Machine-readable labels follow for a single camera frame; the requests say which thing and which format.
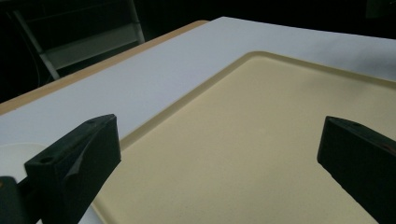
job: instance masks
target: tray surface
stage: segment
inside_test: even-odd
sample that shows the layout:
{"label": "tray surface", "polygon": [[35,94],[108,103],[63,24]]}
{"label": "tray surface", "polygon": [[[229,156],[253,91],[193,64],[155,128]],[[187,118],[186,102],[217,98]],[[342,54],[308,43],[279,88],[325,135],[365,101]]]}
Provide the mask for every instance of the tray surface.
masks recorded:
{"label": "tray surface", "polygon": [[394,139],[395,83],[252,52],[204,85],[124,146],[93,203],[105,223],[376,223],[318,145],[326,116]]}

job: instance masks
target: black object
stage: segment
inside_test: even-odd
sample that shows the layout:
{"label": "black object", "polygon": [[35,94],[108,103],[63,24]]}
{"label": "black object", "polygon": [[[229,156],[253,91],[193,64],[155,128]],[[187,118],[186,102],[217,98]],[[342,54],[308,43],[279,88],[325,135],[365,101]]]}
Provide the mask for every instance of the black object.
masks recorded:
{"label": "black object", "polygon": [[116,116],[85,121],[26,162],[18,185],[0,177],[0,223],[78,223],[119,162]]}
{"label": "black object", "polygon": [[327,117],[318,162],[376,221],[396,223],[396,142],[359,123]]}

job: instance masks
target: wooden table edge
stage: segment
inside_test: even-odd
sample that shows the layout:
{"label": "wooden table edge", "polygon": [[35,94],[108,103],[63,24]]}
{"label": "wooden table edge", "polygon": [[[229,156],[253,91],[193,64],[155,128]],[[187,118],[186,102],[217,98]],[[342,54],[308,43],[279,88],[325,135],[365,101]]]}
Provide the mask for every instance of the wooden table edge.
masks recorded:
{"label": "wooden table edge", "polygon": [[89,67],[81,69],[74,74],[68,75],[66,77],[62,77],[61,79],[53,81],[45,86],[42,86],[35,90],[26,92],[23,95],[20,95],[13,99],[5,101],[2,104],[0,104],[0,115],[6,114],[7,112],[15,110],[23,105],[27,105],[27,104],[33,102],[34,100],[37,100],[37,99],[39,99],[45,95],[48,95],[52,92],[55,92],[63,87],[66,87],[66,86],[71,85],[75,82],[78,82],[85,77],[89,77],[103,69],[106,69],[116,63],[120,63],[120,62],[146,50],[146,49],[150,49],[156,45],[159,45],[159,44],[165,42],[166,40],[169,40],[177,35],[186,33],[189,30],[192,30],[192,29],[194,29],[200,25],[203,25],[205,23],[207,23],[207,21],[192,22],[192,23],[187,24],[183,27],[180,27],[180,28],[176,29],[175,31],[172,31],[168,34],[161,35],[161,36],[154,38],[144,44],[138,45],[132,49],[128,49],[120,54],[117,54],[113,57],[105,59],[99,63],[93,64]]}

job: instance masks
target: white tabletop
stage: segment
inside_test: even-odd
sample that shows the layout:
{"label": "white tabletop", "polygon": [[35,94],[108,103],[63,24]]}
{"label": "white tabletop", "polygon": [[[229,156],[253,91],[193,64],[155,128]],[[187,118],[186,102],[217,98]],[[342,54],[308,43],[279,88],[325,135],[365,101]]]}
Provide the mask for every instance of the white tabletop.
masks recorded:
{"label": "white tabletop", "polygon": [[104,114],[118,117],[122,138],[251,51],[396,80],[396,40],[219,18],[2,115],[0,146],[48,146]]}

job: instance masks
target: tray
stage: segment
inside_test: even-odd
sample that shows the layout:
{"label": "tray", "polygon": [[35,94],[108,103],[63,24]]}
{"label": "tray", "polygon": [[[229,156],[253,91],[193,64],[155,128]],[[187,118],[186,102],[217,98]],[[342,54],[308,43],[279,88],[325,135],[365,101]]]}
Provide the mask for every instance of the tray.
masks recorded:
{"label": "tray", "polygon": [[396,136],[396,84],[266,52],[122,139],[105,223],[376,223],[317,162],[326,116]]}

